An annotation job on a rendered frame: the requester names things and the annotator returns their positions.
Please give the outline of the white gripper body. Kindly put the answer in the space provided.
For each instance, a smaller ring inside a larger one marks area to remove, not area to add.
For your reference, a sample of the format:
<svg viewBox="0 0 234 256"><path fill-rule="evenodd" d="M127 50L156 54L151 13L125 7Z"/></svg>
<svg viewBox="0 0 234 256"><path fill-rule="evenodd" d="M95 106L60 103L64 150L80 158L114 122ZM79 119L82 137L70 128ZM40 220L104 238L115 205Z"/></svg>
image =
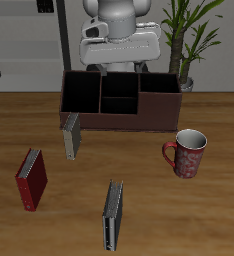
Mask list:
<svg viewBox="0 0 234 256"><path fill-rule="evenodd" d="M80 59L84 65L142 62L158 59L161 36L155 22L137 23L136 32L124 41L113 43L107 37L84 38L80 43Z"/></svg>

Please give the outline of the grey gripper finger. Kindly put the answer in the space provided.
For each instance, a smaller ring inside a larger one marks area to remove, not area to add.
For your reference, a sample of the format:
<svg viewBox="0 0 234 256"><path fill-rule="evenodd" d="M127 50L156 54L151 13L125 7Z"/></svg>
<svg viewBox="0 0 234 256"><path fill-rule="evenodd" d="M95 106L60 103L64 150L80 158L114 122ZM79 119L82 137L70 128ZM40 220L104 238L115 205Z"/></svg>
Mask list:
<svg viewBox="0 0 234 256"><path fill-rule="evenodd" d="M96 64L96 67L101 72L101 76L107 76L107 68L104 67L102 64Z"/></svg>
<svg viewBox="0 0 234 256"><path fill-rule="evenodd" d="M139 62L134 64L134 70L136 73L147 72L148 68L145 62Z"/></svg>

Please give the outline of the dark brown desk caddy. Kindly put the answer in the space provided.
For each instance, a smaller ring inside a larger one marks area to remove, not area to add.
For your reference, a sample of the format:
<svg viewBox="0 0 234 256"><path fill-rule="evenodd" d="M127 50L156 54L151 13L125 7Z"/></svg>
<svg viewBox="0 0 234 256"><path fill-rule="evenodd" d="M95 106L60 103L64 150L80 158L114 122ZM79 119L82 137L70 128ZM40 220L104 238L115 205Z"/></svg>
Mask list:
<svg viewBox="0 0 234 256"><path fill-rule="evenodd" d="M60 124L71 113L83 130L176 132L182 101L178 76L170 73L66 71Z"/></svg>

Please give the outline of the olive grey book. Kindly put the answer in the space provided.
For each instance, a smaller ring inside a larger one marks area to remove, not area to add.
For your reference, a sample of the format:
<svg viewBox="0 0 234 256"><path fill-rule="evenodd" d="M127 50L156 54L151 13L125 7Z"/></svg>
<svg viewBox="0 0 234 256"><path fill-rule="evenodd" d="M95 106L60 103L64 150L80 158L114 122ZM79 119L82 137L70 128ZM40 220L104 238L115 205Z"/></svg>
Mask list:
<svg viewBox="0 0 234 256"><path fill-rule="evenodd" d="M80 119L78 113L70 113L63 128L63 138L66 158L74 160L76 158L80 143Z"/></svg>

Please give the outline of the red book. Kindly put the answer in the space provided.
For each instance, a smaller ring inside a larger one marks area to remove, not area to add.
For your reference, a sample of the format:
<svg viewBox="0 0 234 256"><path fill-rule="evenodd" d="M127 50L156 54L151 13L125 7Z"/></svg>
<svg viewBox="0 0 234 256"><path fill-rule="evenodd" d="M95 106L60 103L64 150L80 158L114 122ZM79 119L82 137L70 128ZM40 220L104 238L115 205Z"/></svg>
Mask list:
<svg viewBox="0 0 234 256"><path fill-rule="evenodd" d="M42 152L29 149L18 172L16 184L26 211L35 212L48 182Z"/></svg>

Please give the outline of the green pot plant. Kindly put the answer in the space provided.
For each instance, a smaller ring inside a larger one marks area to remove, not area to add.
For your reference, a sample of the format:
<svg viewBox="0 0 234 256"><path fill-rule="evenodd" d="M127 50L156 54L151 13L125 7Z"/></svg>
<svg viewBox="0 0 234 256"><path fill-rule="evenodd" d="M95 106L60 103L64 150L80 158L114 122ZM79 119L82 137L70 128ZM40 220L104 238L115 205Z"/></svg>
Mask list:
<svg viewBox="0 0 234 256"><path fill-rule="evenodd" d="M191 63L195 60L203 60L201 53L204 50L220 44L220 41L214 41L218 28L202 38L208 21L193 27L193 24L206 13L224 2L224 0L212 0L205 4L205 1L202 0L194 10L191 10L190 0L171 0L171 12L164 9L168 18L161 24L166 24L170 29L169 32L165 31L168 39L166 44L171 48L169 72L178 75L183 92L191 92L194 86L193 79L188 76Z"/></svg>

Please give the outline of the grey shelf unit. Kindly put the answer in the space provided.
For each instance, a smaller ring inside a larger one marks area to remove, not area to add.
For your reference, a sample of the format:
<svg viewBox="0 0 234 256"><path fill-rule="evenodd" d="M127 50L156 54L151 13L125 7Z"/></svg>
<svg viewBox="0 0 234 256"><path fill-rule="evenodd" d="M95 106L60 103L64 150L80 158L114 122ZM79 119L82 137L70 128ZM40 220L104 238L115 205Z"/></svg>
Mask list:
<svg viewBox="0 0 234 256"><path fill-rule="evenodd" d="M71 68L65 0L0 0L0 92L59 92Z"/></svg>

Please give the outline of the black box on shelf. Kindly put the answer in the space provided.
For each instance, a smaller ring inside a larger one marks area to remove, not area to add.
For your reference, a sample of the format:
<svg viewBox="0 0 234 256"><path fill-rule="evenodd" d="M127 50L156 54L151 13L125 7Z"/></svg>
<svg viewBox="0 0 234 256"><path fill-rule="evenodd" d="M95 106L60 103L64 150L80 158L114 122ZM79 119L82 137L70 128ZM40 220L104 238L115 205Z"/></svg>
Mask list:
<svg viewBox="0 0 234 256"><path fill-rule="evenodd" d="M37 10L39 13L53 13L53 0L36 0Z"/></svg>

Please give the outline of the red patterned mug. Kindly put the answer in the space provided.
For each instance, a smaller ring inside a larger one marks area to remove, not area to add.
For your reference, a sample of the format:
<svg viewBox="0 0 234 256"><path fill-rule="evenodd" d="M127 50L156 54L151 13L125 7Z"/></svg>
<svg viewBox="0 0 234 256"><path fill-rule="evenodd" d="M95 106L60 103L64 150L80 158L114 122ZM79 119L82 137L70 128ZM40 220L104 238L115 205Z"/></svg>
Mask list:
<svg viewBox="0 0 234 256"><path fill-rule="evenodd" d="M206 145L207 138L203 133L185 129L177 133L175 142L166 142L163 145L162 154L178 177L190 179L197 174ZM166 154L169 147L175 150L174 160L170 160Z"/></svg>

